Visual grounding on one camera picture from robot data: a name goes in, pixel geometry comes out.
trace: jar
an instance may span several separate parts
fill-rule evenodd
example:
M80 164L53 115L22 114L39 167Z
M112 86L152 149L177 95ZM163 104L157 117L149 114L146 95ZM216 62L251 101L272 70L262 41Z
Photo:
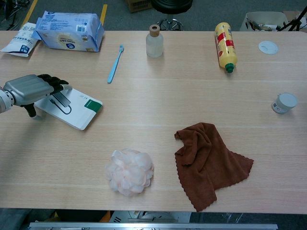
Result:
M278 114L285 114L297 105L297 98L288 92L277 96L276 101L272 103L272 109Z

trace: stool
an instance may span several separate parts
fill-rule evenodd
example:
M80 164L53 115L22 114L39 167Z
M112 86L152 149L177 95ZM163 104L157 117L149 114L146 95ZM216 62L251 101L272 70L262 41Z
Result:
M174 14L184 13L191 8L193 0L152 0L152 6L159 12L167 14L167 18L157 24L160 30L182 30L181 22L173 18Z

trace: small white container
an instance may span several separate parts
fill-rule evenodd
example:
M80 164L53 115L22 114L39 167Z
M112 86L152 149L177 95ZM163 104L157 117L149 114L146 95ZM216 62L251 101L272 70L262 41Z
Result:
M297 98L288 92L277 96L276 101L272 103L272 109L278 114L285 114L297 105Z
M149 34L146 37L146 53L153 58L163 54L163 36L160 34L160 27L156 24L149 27Z

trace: wet wipes package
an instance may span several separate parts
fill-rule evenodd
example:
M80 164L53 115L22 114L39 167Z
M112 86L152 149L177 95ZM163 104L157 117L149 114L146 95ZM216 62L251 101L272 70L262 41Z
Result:
M45 11L38 18L32 37L49 48L98 52L104 32L95 13Z
M35 24L24 24L18 34L11 40L11 42L1 51L16 56L27 57L34 48L37 39L32 38L35 30Z

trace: box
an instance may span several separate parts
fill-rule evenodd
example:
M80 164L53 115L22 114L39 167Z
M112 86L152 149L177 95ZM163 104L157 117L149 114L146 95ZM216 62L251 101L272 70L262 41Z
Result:
M32 37L53 49L98 52L104 32L95 13L45 11L37 19Z
M150 0L125 0L125 1L129 7L130 13L152 8Z
M34 105L66 124L84 130L103 103L78 90L62 90L49 95Z
M297 16L299 16L301 14L300 11L283 11L283 13L286 15L289 22L292 21L293 19L295 19ZM300 29L299 31L307 33L307 26Z
M251 22L280 27L288 24L287 17L281 12L249 12L245 15L240 31L254 31Z

